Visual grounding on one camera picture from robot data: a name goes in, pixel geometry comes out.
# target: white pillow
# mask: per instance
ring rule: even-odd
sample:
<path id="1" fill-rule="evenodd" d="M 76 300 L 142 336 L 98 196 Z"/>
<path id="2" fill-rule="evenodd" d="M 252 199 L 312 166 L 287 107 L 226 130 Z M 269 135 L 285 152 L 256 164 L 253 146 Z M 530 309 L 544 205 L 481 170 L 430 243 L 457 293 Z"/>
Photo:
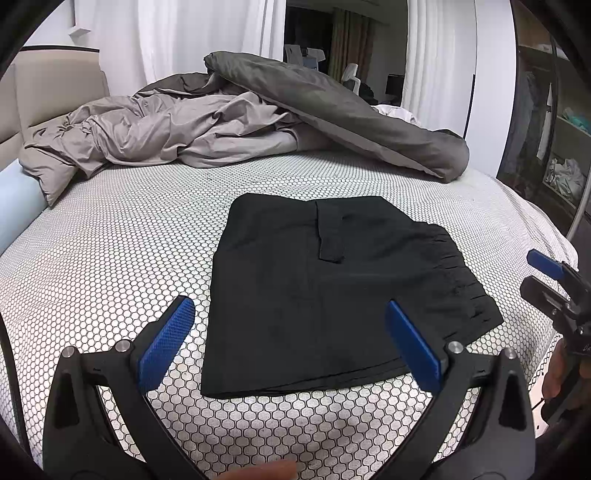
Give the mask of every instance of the white pillow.
<path id="1" fill-rule="evenodd" d="M 46 207 L 39 182 L 23 172 L 18 160 L 0 171 L 0 254 Z"/>

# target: brown curtain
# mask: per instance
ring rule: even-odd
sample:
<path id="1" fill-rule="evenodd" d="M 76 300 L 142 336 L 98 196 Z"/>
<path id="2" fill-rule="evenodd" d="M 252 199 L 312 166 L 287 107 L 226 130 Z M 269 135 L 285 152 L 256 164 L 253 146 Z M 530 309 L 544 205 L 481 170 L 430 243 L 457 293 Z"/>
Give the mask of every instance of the brown curtain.
<path id="1" fill-rule="evenodd" d="M 340 82 L 349 63 L 359 65 L 356 77 L 365 82 L 374 47 L 374 20 L 335 8 L 329 75 Z"/>

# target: honeycomb pattern fabric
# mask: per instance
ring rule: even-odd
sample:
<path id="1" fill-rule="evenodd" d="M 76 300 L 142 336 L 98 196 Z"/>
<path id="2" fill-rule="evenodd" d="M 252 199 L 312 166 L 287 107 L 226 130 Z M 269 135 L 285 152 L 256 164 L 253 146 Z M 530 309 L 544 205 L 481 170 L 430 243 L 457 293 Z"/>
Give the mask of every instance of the honeycomb pattern fabric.
<path id="1" fill-rule="evenodd" d="M 535 370 L 534 376 L 531 377 L 530 384 L 528 385 L 530 390 L 532 389 L 534 384 L 537 382 L 539 377 L 541 377 L 542 374 L 544 373 L 544 368 L 550 362 L 550 358 L 552 357 L 552 353 L 554 353 L 554 348 L 556 347 L 558 340 L 560 340 L 561 338 L 562 338 L 561 334 L 555 333 L 554 337 L 552 338 L 552 340 L 550 342 L 550 346 L 548 347 L 548 350 L 546 350 L 546 353 L 545 353 L 544 357 L 542 358 L 542 361 L 538 365 L 538 368 Z"/>
<path id="2" fill-rule="evenodd" d="M 212 256 L 230 204 L 246 192 L 301 200 L 379 195 L 413 220 L 444 226 L 505 319 L 469 349 L 497 354 L 512 345 L 528 380 L 534 376 L 554 332 L 519 296 L 522 279 L 535 272 L 525 255 L 537 248 L 572 266 L 577 256 L 545 214 L 486 175 L 468 169 L 458 181 L 441 184 L 334 151 L 216 169 L 113 168 L 74 184 L 0 257 L 0 310 L 39 463 L 60 351 L 67 345 L 99 351 L 134 338 L 178 294 L 193 299 L 196 324 L 148 397 L 208 476 L 282 457 L 297 460 L 304 479 L 369 478 L 401 444 L 430 399 L 411 375 L 275 398 L 199 394 Z M 438 458 L 456 447 L 476 393 L 468 392 Z M 122 445 L 139 455 L 106 389 L 103 398 Z M 0 412 L 14 429 L 4 364 Z"/>

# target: folded clothes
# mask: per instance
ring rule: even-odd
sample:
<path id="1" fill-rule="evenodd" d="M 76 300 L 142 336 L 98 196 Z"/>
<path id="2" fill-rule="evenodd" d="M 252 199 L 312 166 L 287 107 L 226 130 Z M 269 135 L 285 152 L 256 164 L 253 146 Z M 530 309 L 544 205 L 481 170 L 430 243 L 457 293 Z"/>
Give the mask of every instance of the folded clothes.
<path id="1" fill-rule="evenodd" d="M 213 257 L 201 393 L 283 395 L 408 371 L 384 320 L 470 343 L 502 323 L 449 234 L 381 197 L 245 194 Z"/>

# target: light gray comforter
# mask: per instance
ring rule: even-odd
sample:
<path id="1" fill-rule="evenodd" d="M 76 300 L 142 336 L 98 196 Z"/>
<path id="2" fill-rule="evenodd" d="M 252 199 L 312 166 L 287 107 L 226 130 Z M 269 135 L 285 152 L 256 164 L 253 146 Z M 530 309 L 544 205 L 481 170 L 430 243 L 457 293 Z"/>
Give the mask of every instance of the light gray comforter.
<path id="1" fill-rule="evenodd" d="M 197 98 L 151 93 L 95 100 L 67 115 L 61 125 L 35 132 L 20 162 L 39 179 L 49 205 L 77 170 L 90 178 L 108 164 L 180 160 L 192 167 L 217 167 L 331 143 L 297 115 L 252 92 Z"/>

